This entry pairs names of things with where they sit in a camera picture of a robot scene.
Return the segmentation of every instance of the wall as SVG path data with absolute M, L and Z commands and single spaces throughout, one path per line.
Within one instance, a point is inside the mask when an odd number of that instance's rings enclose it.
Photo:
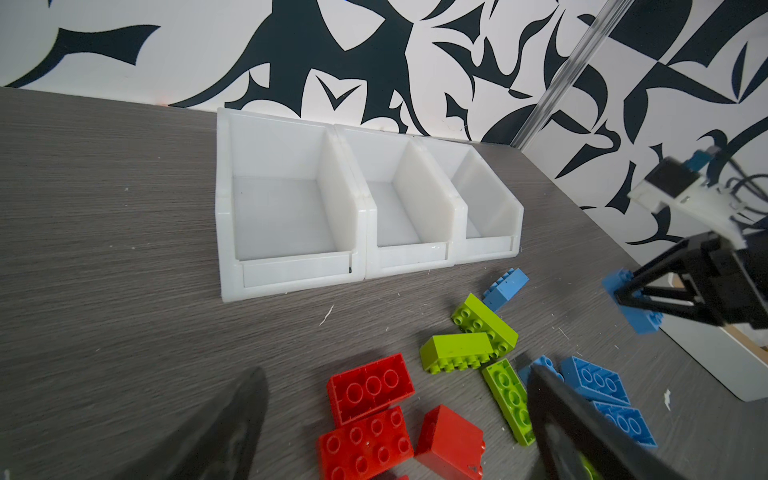
M 636 0 L 524 153 L 645 263 L 708 230 L 627 199 L 662 157 L 682 161 L 716 144 L 748 174 L 768 172 L 766 58 L 768 2 Z M 722 164 L 702 173 L 722 183 L 738 176 Z M 762 217 L 747 212 L 738 221 Z
M 11 0 L 0 84 L 509 143 L 605 0 Z

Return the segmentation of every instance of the lego brick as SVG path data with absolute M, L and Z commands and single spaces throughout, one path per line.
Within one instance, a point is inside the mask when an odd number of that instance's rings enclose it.
M 592 402 L 592 405 L 605 415 L 606 419 L 611 420 L 624 433 L 632 437 L 635 442 L 643 447 L 657 446 L 640 410 L 604 402 Z
M 568 357 L 560 364 L 565 382 L 588 400 L 629 406 L 629 397 L 616 372 L 586 360 Z
M 451 319 L 464 333 L 485 332 L 493 347 L 492 359 L 506 355 L 518 344 L 518 333 L 471 293 Z
M 528 276 L 519 268 L 511 268 L 482 294 L 482 302 L 492 312 L 498 312 L 526 283 Z
M 614 297 L 614 292 L 627 282 L 632 280 L 632 272 L 626 269 L 621 269 L 611 275 L 606 276 L 603 279 L 603 288 L 611 296 L 611 299 L 616 303 L 627 319 L 635 332 L 643 335 L 645 333 L 653 333 L 659 330 L 661 322 L 664 320 L 664 315 L 659 312 L 652 312 L 650 310 L 643 310 L 634 308 L 632 306 L 619 305 Z M 635 296 L 640 296 L 640 292 L 636 292 Z
M 415 393 L 401 353 L 336 374 L 326 389 L 337 428 L 381 412 Z
M 427 413 L 415 459 L 445 480 L 480 480 L 483 432 L 444 405 Z
M 373 478 L 413 457 L 398 406 L 326 433 L 316 447 L 322 480 Z
M 479 369 L 481 363 L 491 359 L 492 353 L 491 342 L 485 333 L 435 335 L 419 350 L 424 371 L 433 375 L 441 370 Z
M 528 417 L 528 394 L 509 360 L 502 359 L 485 367 L 482 376 L 518 443 L 523 446 L 533 443 L 536 438 Z
M 525 385 L 526 388 L 528 388 L 528 377 L 531 375 L 531 367 L 533 365 L 545 366 L 548 369 L 550 369 L 550 371 L 552 371 L 552 373 L 557 375 L 560 380 L 563 379 L 563 376 L 560 375 L 558 373 L 558 371 L 554 369 L 554 366 L 552 365 L 552 361 L 550 359 L 548 359 L 547 356 L 542 355 L 542 356 L 538 357 L 536 360 L 534 360 L 533 362 L 531 362 L 531 365 L 529 365 L 529 366 L 525 367 L 524 369 L 518 371 L 518 378 L 523 382 L 523 385 Z
M 594 469 L 592 464 L 587 460 L 587 457 L 579 454 L 581 457 L 581 464 L 584 465 L 584 470 L 587 471 L 587 478 L 589 480 L 603 480 L 603 477 Z

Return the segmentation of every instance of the white storage bin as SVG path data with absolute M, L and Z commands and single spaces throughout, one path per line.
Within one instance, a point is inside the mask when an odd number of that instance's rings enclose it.
M 466 202 L 466 231 L 456 245 L 456 263 L 514 257 L 520 251 L 523 206 L 472 146 L 416 138 L 435 158 Z
M 412 137 L 336 125 L 368 203 L 366 278 L 455 263 L 467 206 Z
M 333 127 L 226 108 L 217 123 L 222 299 L 362 280 L 366 202 Z

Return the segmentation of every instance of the lime green lego brick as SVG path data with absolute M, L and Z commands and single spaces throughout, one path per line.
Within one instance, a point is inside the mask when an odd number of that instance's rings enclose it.
M 528 417 L 528 394 L 509 360 L 502 359 L 485 367 L 482 376 L 518 443 L 528 446 L 535 442 L 531 419 Z
M 441 370 L 479 369 L 481 363 L 491 359 L 492 353 L 491 342 L 484 333 L 435 335 L 419 350 L 424 371 L 433 375 Z
M 589 460 L 587 460 L 587 457 L 583 456 L 581 453 L 579 456 L 581 457 L 581 463 L 584 465 L 584 469 L 587 470 L 587 477 L 589 480 L 603 480 L 603 477 L 601 477 L 598 471 L 594 469 Z
M 491 340 L 493 359 L 503 357 L 518 344 L 518 333 L 471 293 L 451 315 L 451 319 L 462 332 L 485 332 Z

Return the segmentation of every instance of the gray wood-grain table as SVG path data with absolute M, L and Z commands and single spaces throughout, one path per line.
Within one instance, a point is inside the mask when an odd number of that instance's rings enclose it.
M 402 352 L 414 442 L 442 403 L 485 432 L 486 479 L 538 477 L 538 450 L 515 444 L 480 372 L 419 362 L 431 335 L 457 333 L 449 316 L 468 293 L 515 266 L 531 280 L 500 310 L 520 334 L 513 365 L 578 355 L 617 371 L 676 470 L 768 477 L 768 402 L 736 399 L 662 332 L 636 335 L 600 285 L 631 258 L 522 154 L 476 147 L 525 206 L 516 258 L 223 304 L 215 114 L 0 89 L 3 466 L 106 478 L 262 366 L 251 478 L 317 478 L 328 378 Z M 414 460 L 395 472 L 436 478 Z

